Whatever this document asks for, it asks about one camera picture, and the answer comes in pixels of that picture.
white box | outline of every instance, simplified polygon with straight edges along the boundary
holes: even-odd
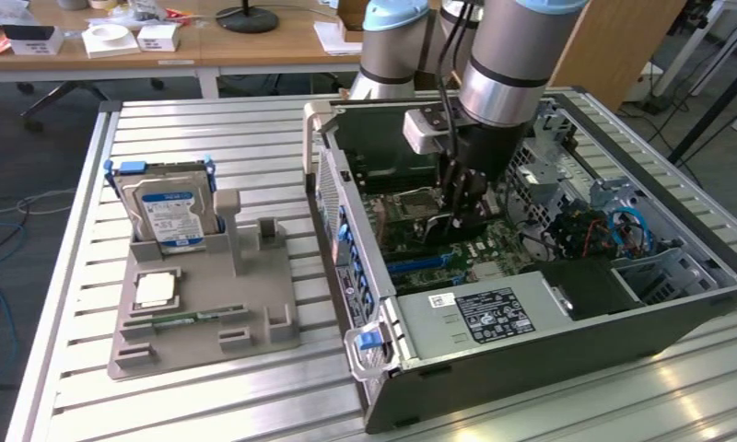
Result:
[[[17,55],[57,55],[63,31],[56,26],[4,26],[11,48]]]
[[[139,31],[139,47],[143,51],[173,52],[180,44],[177,25],[149,25]]]
[[[641,70],[641,74],[639,74],[639,78],[636,79],[635,85],[631,86],[631,89],[628,89],[628,95],[625,96],[625,101],[641,101],[644,100],[648,95],[651,94],[652,87],[655,86],[655,83],[659,81],[659,78],[661,77],[661,74],[664,71],[659,66],[648,62],[644,65],[644,69]]]
[[[113,57],[139,53],[139,44],[132,32],[120,25],[99,25],[83,32],[87,58]]]

white label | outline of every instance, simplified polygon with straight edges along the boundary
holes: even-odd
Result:
[[[456,305],[456,297],[452,293],[441,293],[440,295],[431,295],[429,302],[432,303],[432,308],[440,308],[444,306]]]
[[[195,195],[191,192],[143,195],[143,204],[160,243],[179,247],[201,242],[205,235],[199,216],[191,211],[195,205]]]
[[[193,64],[193,60],[159,60],[159,64]]]

barcode sticker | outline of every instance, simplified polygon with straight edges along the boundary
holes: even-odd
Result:
[[[429,303],[432,304],[432,308],[440,308],[445,306],[455,306],[456,305],[456,297],[452,293],[441,293],[439,295],[431,295],[429,296]]]

aluminum extrusion table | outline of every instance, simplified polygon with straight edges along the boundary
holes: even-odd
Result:
[[[737,221],[591,97],[567,94],[737,250]],[[652,358],[400,431],[364,434],[303,186],[303,106],[329,98],[335,96],[104,107],[8,440],[737,441],[737,310]],[[623,174],[603,155],[591,153],[587,137],[579,143],[603,176]],[[101,163],[109,157],[117,162],[179,161],[205,154],[217,163],[219,186],[243,191],[241,219],[279,216],[291,234],[304,344],[115,382],[105,365],[131,225],[104,187]]]

red object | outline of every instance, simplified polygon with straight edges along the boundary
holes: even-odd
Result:
[[[11,40],[8,39],[5,34],[3,34],[0,36],[0,54],[5,52],[8,49],[11,49]]]
[[[179,11],[177,9],[167,8],[167,17],[169,18],[183,18],[191,16],[191,13]],[[183,26],[189,25],[192,20],[175,20]]]

